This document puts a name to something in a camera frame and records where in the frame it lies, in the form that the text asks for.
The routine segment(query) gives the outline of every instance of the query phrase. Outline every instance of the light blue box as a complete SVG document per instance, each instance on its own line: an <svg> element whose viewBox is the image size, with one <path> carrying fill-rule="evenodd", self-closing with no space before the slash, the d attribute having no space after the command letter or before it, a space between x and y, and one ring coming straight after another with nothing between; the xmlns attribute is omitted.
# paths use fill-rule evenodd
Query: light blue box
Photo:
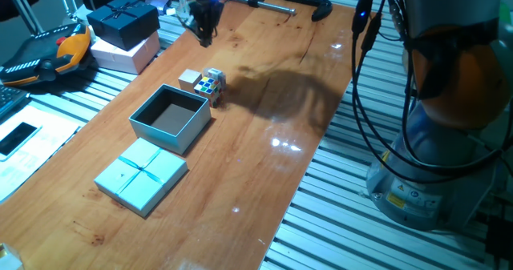
<svg viewBox="0 0 513 270"><path fill-rule="evenodd" d="M183 159L138 138L95 183L100 191L145 217L186 171Z"/></svg>
<svg viewBox="0 0 513 270"><path fill-rule="evenodd" d="M164 84L130 123L138 137L182 155L211 118L208 99Z"/></svg>
<svg viewBox="0 0 513 270"><path fill-rule="evenodd" d="M23 270L22 260L19 254L7 244L0 243L0 269Z"/></svg>

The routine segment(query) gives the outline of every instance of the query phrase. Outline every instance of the keyboard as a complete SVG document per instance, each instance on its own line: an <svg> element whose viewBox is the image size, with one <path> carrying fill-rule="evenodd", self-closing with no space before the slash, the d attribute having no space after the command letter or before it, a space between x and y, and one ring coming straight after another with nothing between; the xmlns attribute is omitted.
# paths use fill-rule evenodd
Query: keyboard
<svg viewBox="0 0 513 270"><path fill-rule="evenodd" d="M0 119L21 102L28 100L28 92L0 86Z"/></svg>

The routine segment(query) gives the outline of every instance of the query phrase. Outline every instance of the pink box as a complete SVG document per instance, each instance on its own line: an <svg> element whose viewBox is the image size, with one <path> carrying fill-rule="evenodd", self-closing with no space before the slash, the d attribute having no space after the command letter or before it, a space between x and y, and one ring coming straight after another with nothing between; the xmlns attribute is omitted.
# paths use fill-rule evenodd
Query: pink box
<svg viewBox="0 0 513 270"><path fill-rule="evenodd" d="M98 66L137 75L144 70L159 50L157 32L130 50L122 50L102 39L98 39L98 42L91 47L91 53L96 58Z"/></svg>

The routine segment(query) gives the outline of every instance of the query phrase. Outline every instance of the wooden table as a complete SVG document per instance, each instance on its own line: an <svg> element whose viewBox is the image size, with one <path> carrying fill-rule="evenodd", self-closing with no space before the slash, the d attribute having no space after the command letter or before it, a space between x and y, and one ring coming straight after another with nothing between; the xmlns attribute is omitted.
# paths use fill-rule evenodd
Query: wooden table
<svg viewBox="0 0 513 270"><path fill-rule="evenodd" d="M208 49L182 35L0 205L0 241L31 269L256 269L350 81L353 9L321 22L229 2ZM136 139L128 117L187 68L226 72L226 107L189 173L146 219L93 179Z"/></svg>

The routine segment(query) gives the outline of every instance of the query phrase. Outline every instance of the black box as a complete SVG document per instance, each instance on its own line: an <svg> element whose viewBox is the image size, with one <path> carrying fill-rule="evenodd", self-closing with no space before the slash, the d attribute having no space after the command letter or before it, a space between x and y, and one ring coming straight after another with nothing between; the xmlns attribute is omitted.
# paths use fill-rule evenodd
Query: black box
<svg viewBox="0 0 513 270"><path fill-rule="evenodd" d="M138 0L114 0L87 15L96 36L130 50L160 28L159 12Z"/></svg>

